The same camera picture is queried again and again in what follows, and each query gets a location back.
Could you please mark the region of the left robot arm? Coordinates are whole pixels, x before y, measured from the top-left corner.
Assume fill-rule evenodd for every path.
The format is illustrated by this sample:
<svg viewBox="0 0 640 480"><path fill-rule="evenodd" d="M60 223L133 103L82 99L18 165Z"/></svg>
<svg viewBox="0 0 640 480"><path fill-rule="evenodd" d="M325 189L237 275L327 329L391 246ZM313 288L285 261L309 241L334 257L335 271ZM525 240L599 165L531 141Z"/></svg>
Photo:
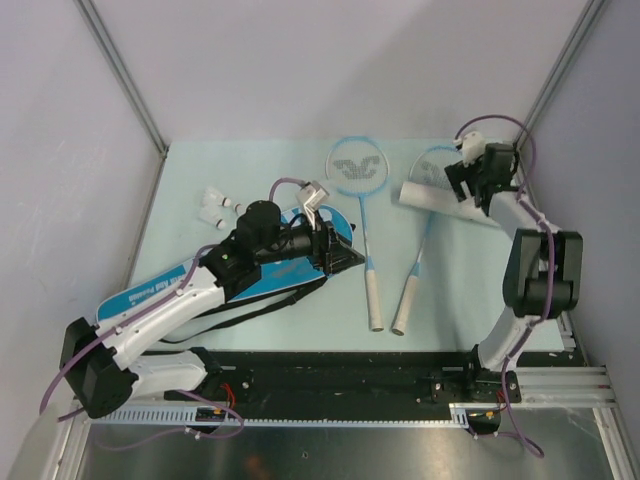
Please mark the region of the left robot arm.
<svg viewBox="0 0 640 480"><path fill-rule="evenodd" d="M285 223L275 203L254 202L227 238L195 254L182 281L108 320L91 324L80 317L70 323L54 380L67 382L91 419L135 397L166 391L210 399L220 390L221 368L205 348L159 356L147 355L147 349L259 282L263 266L298 258L327 277L365 261L318 213Z"/></svg>

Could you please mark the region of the white shuttlecock tube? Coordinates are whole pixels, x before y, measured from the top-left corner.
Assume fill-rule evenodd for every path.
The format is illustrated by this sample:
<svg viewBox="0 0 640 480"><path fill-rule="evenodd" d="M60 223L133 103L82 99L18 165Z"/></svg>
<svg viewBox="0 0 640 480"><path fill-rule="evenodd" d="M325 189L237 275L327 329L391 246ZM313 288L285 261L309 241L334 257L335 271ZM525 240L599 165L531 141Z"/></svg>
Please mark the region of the white shuttlecock tube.
<svg viewBox="0 0 640 480"><path fill-rule="evenodd" d="M459 202L452 191L435 186L405 181L400 190L399 202L402 205L498 227L498 223L477 208L472 199Z"/></svg>

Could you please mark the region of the white shuttlecock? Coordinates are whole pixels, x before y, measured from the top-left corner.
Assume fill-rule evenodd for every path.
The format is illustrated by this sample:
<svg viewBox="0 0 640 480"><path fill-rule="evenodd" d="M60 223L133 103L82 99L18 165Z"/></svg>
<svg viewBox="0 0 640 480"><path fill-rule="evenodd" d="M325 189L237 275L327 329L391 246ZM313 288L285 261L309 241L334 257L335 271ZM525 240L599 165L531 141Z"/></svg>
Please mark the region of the white shuttlecock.
<svg viewBox="0 0 640 480"><path fill-rule="evenodd" d="M237 215L242 215L246 212L246 206L242 203L236 203L233 209Z"/></svg>
<svg viewBox="0 0 640 480"><path fill-rule="evenodd" d="M218 230L224 230L227 227L227 222L218 209L201 208L198 217Z"/></svg>
<svg viewBox="0 0 640 480"><path fill-rule="evenodd" d="M203 207L221 206L228 208L232 205L232 201L219 190L209 186L204 190L201 205Z"/></svg>

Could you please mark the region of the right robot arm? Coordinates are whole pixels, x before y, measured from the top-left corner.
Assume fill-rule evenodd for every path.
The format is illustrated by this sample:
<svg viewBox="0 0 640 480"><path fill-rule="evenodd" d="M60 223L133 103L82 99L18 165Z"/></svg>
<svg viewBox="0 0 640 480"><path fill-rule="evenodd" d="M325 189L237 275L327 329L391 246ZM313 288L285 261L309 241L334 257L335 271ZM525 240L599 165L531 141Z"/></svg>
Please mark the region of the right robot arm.
<svg viewBox="0 0 640 480"><path fill-rule="evenodd" d="M472 350L473 367L461 376L463 393L484 401L497 389L510 399L508 374L536 327L573 310L581 289L583 236L563 230L514 183L520 154L476 132L454 140L461 159L445 167L456 199L495 221L512 241L503 282L504 310Z"/></svg>

